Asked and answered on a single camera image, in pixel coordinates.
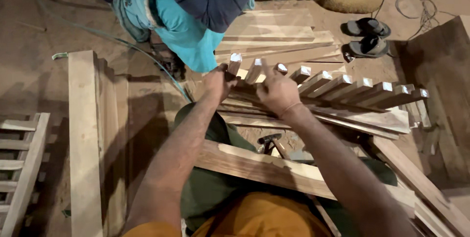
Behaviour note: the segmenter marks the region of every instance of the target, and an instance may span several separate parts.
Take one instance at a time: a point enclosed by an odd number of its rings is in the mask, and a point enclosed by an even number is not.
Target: hand
[[[203,77],[204,95],[214,98],[219,103],[224,101],[232,87],[234,87],[240,77],[227,82],[225,80],[225,72],[228,69],[228,64],[223,63],[215,67],[212,71]]]
[[[269,68],[262,59],[266,79],[257,85],[256,94],[264,105],[282,119],[282,116],[297,104],[302,104],[297,84],[290,78]]]

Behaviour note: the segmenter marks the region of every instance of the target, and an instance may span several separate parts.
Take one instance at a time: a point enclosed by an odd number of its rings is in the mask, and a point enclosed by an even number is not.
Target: sandy floor
[[[65,6],[42,0],[55,14],[72,22],[103,30],[119,38],[131,41],[120,27],[114,14],[106,10],[92,10]],[[108,8],[101,0],[64,0],[78,4]],[[453,14],[470,14],[469,0],[433,0],[439,10]],[[390,39],[406,40],[416,32],[419,20],[407,19],[395,9],[395,0],[385,0],[379,19],[393,30]],[[331,30],[342,43],[351,40],[340,32],[339,25],[364,15],[329,12],[313,1],[269,1],[257,4],[257,9],[308,8],[316,22],[315,30]],[[419,4],[411,3],[408,10],[420,12]],[[451,16],[443,13],[437,19],[443,23]],[[40,32],[18,24],[16,21],[47,27]],[[131,103],[134,105],[135,119],[132,122],[134,134],[151,146],[158,146],[165,135],[149,136],[141,130],[145,127],[161,133],[169,132],[175,113],[185,104],[170,81],[162,76],[147,57],[101,36],[66,25],[61,21],[38,10],[35,0],[0,0],[0,114],[50,112],[53,121],[53,134],[46,151],[51,160],[41,166],[47,173],[46,180],[37,185],[41,190],[39,204],[33,212],[30,233],[45,236],[69,236],[70,218],[61,211],[70,203],[69,164],[68,164],[68,68],[67,59],[52,60],[51,56],[61,52],[74,52],[93,49],[98,57],[105,58],[116,74],[128,73],[134,78]],[[368,77],[379,81],[400,79],[400,63],[391,57],[381,59],[355,60],[346,66],[353,77]],[[239,129],[248,133],[246,128]],[[264,133],[254,133],[259,138]],[[405,153],[425,173],[430,174],[432,167],[421,161],[413,143],[412,135],[404,136],[399,142],[412,144]],[[294,138],[285,144],[297,147]]]

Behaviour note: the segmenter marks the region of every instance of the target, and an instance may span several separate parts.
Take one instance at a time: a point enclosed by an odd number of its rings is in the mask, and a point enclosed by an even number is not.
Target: forearm
[[[136,193],[126,230],[150,221],[167,221],[179,228],[181,191],[219,102],[204,95],[158,150]]]
[[[287,123],[304,141],[331,192],[365,236],[412,234],[405,212],[386,188],[308,108],[299,104],[288,113]]]

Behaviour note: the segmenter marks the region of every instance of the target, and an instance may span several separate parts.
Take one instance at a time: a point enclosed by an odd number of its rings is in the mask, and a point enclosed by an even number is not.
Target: orange shirt
[[[283,236],[331,237],[326,227],[304,204],[264,192],[254,192],[238,200],[225,214],[207,220],[192,237]],[[166,222],[148,222],[128,231],[124,237],[180,237],[180,229]]]

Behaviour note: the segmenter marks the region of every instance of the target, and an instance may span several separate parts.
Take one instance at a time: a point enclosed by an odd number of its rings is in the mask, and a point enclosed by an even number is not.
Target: green pants
[[[195,103],[188,104],[176,114],[175,127],[183,121],[194,105]],[[205,138],[214,142],[256,152],[256,148],[241,137],[233,125],[227,125],[218,113],[213,115]],[[384,163],[368,158],[361,160],[383,183],[394,186],[397,185],[395,174]],[[249,192],[257,191],[269,192],[307,204],[311,212],[322,220],[318,210],[316,210],[311,200],[307,198],[304,193],[198,167],[192,170],[191,175],[183,187],[181,195],[181,216],[185,219],[188,229],[194,232],[201,227],[206,220],[216,215],[233,199]],[[317,199],[344,237],[360,236],[356,225],[339,202],[320,197]]]

